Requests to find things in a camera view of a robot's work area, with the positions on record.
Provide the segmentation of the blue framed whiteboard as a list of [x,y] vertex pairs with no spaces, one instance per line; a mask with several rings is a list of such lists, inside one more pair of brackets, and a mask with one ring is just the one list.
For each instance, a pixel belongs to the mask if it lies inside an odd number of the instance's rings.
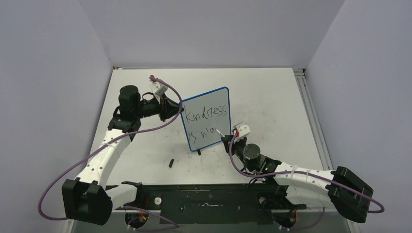
[[183,100],[183,109],[180,116],[192,152],[221,142],[215,129],[224,135],[232,133],[228,87],[187,98]]

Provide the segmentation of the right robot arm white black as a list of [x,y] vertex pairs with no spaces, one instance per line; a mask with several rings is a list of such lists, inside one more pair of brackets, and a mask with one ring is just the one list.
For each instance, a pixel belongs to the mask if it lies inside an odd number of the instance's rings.
[[365,223],[368,214],[384,211],[370,210],[373,189],[350,169],[338,166],[335,170],[312,170],[274,160],[260,153],[256,144],[234,135],[221,137],[226,153],[232,160],[240,159],[246,170],[235,170],[253,180],[263,179],[284,187],[276,192],[275,202],[281,208],[306,205],[336,210],[341,216],[357,223]]

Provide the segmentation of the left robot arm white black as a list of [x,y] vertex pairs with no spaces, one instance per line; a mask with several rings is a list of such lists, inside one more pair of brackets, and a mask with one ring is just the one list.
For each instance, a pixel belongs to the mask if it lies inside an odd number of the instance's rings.
[[151,84],[152,99],[146,100],[136,86],[120,89],[119,105],[98,152],[88,159],[86,167],[73,180],[65,180],[62,196],[68,219],[104,225],[113,210],[128,204],[133,209],[144,205],[145,196],[137,183],[122,183],[106,189],[108,178],[123,151],[141,127],[141,119],[158,115],[161,121],[176,117],[180,104],[166,96],[168,87]]

